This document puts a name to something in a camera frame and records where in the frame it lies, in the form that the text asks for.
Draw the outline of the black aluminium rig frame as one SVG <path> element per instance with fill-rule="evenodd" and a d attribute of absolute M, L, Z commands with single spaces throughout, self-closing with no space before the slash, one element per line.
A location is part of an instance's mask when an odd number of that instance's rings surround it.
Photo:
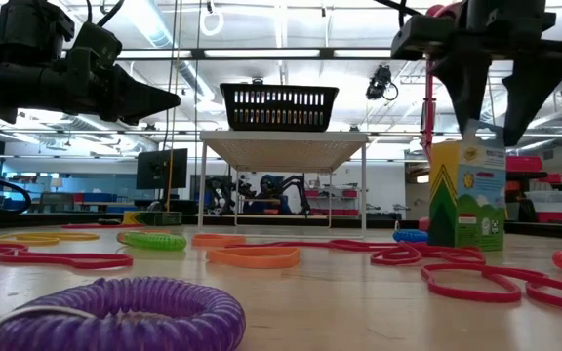
<path fill-rule="evenodd" d="M 204 216 L 204 226 L 236 226 L 236 225 L 267 225 L 267 226 L 307 226 L 307 227 L 331 227 L 331 228 L 363 228 L 362 220 L 354 217 L 327 217 L 316 216 L 238 216 L 237 224 L 233 216 Z M 181 218 L 184 225 L 198 225 L 198 217 L 186 215 Z M 392 229 L 395 220 L 367 219 L 366 229 Z"/>

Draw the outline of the black plastic basket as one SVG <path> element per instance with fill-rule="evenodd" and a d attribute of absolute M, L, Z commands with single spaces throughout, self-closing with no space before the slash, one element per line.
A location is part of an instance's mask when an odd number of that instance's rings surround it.
<path fill-rule="evenodd" d="M 220 84 L 234 131 L 326 132 L 339 93 L 335 87 Z"/>

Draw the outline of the blue coil wristband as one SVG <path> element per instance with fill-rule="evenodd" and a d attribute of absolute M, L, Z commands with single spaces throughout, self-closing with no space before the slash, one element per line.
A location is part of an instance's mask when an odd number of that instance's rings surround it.
<path fill-rule="evenodd" d="M 396 242 L 426 243 L 428 233 L 419 229 L 399 229 L 392 234 Z"/>

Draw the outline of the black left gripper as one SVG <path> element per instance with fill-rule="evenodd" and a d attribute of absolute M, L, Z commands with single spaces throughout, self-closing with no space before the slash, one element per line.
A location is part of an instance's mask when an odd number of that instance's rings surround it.
<path fill-rule="evenodd" d="M 119 68 L 119 106 L 115 86 L 85 68 L 6 64 L 0 67 L 0 119 L 14 124 L 20 109 L 95 114 L 127 125 L 178 107 L 181 98 L 134 79 Z"/>

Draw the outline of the red storage bin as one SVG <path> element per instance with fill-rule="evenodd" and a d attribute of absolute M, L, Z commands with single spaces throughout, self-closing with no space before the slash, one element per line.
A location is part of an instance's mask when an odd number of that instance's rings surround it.
<path fill-rule="evenodd" d="M 508 172 L 536 173 L 543 169 L 542 160 L 537 156 L 507 156 L 505 165 Z"/>

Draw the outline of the yellow rubber band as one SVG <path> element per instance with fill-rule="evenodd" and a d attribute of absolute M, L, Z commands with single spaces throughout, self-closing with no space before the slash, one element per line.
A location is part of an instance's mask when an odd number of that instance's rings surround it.
<path fill-rule="evenodd" d="M 53 246 L 61 242 L 87 242 L 99 238 L 98 234 L 86 232 L 26 232 L 1 235 L 0 244 Z"/>

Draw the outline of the black rig crossbar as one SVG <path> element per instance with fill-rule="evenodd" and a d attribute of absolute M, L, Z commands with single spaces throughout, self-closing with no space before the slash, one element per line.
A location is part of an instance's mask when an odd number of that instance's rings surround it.
<path fill-rule="evenodd" d="M 388 48 L 261 48 L 123 50 L 118 60 L 374 60 L 390 59 Z"/>

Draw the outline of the black monitor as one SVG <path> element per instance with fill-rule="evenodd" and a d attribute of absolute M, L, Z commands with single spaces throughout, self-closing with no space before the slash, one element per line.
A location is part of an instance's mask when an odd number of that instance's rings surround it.
<path fill-rule="evenodd" d="M 136 189 L 186 188 L 187 149 L 140 153 Z"/>

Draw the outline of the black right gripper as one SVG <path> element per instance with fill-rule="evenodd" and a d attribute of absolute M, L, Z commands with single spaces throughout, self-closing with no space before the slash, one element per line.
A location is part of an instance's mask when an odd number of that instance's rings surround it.
<path fill-rule="evenodd" d="M 562 81 L 562 41 L 544 39 L 556 23 L 545 0 L 458 0 L 410 16 L 391 43 L 391 57 L 425 58 L 447 89 L 461 134 L 478 121 L 489 66 L 513 61 L 507 89 L 505 146 L 516 145 Z"/>

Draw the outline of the red desk lamp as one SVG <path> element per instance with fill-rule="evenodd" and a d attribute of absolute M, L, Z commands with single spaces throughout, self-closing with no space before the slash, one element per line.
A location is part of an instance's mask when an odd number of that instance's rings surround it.
<path fill-rule="evenodd" d="M 466 0 L 453 1 L 448 5 L 433 5 L 431 6 L 425 14 L 428 17 L 434 18 L 449 18 L 452 21 L 457 21 L 461 16 L 462 5 Z M 435 122 L 435 112 L 436 112 L 436 99 L 434 98 L 434 77 L 431 73 L 433 65 L 433 52 L 428 52 L 426 55 L 426 66 L 425 66 L 425 84 L 424 84 L 424 99 L 423 99 L 423 114 L 421 123 L 421 146 L 426 156 L 428 164 L 432 161 L 432 144 L 433 144 L 433 134 L 434 134 L 434 122 Z"/>

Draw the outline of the green coil wristband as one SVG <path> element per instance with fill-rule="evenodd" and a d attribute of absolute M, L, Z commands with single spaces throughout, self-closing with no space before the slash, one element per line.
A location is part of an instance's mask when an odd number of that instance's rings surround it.
<path fill-rule="evenodd" d="M 117 235 L 117 240 L 124 245 L 156 251 L 182 251 L 187 242 L 182 236 L 170 234 L 146 234 L 142 232 L 125 232 Z"/>

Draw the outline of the long red rubber band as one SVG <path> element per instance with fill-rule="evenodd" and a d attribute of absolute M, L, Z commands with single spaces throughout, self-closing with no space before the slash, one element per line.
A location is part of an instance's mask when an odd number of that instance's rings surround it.
<path fill-rule="evenodd" d="M 227 249 L 318 248 L 345 252 L 372 253 L 371 263 L 380 265 L 410 264 L 419 261 L 429 246 L 424 243 L 367 243 L 352 240 L 329 242 L 280 241 L 265 244 L 233 244 Z"/>

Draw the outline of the purple coil wristband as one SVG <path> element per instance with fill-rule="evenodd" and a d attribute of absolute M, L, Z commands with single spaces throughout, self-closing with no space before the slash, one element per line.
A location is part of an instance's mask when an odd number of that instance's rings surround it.
<path fill-rule="evenodd" d="M 0 317 L 0 351 L 236 351 L 246 331 L 229 293 L 162 277 L 98 279 Z"/>

